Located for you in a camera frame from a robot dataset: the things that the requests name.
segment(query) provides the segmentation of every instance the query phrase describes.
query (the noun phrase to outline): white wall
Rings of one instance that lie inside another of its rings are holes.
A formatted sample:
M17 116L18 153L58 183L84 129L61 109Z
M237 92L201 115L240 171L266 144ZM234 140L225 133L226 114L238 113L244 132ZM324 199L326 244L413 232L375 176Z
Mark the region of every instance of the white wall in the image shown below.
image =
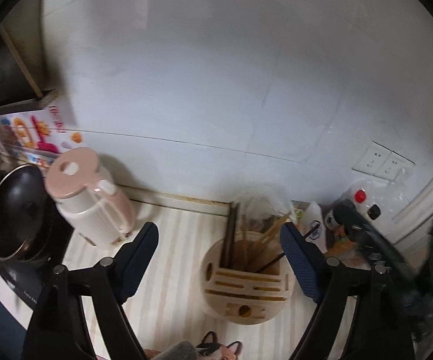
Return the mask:
M117 181L329 203L371 140L433 176L433 19L417 0L44 0L65 119Z

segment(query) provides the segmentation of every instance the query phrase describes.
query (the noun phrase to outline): black cooktop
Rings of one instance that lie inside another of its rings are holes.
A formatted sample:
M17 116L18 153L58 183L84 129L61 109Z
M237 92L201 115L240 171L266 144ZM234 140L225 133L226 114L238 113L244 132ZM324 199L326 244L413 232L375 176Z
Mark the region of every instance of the black cooktop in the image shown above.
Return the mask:
M57 214L47 246L38 257L25 262L12 260L0 262L0 275L31 309L35 308L38 296L52 274L53 268L61 264L72 233L73 227Z

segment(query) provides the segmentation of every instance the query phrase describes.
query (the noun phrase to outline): cat ear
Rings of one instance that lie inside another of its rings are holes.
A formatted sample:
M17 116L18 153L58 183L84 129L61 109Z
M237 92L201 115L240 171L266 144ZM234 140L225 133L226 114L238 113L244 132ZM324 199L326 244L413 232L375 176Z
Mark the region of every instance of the cat ear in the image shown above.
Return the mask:
M227 348L230 349L233 354L237 355L240 353L242 346L243 344L240 341L235 341L228 345Z
M218 342L217 340L217 333L210 331L207 334L205 334L205 337L203 337L202 344L210 344Z

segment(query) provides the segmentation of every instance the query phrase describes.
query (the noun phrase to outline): cat figure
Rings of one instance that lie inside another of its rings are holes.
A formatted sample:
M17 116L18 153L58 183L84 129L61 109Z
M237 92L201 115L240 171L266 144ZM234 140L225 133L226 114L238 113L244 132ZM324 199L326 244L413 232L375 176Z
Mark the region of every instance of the cat figure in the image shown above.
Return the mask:
M218 342L217 333L208 332L202 343L196 346L196 350L198 357L205 360L237 360L241 347L240 341L232 342L228 346L222 345Z

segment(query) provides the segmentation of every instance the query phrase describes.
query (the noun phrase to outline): metal screw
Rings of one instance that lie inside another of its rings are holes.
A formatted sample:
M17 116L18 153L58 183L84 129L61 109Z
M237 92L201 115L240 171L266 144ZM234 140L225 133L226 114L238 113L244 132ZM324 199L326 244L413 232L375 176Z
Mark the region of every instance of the metal screw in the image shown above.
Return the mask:
M56 275L61 274L65 270L64 265L57 265L55 268L53 268L53 273Z
M340 265L340 260L338 260L336 257L328 257L326 259L326 263L329 266L338 266L338 265Z
M379 273L379 274L383 274L386 272L386 268L380 264L375 265L375 270Z
M100 260L100 265L101 266L110 266L112 264L112 262L113 262L112 257L103 257Z

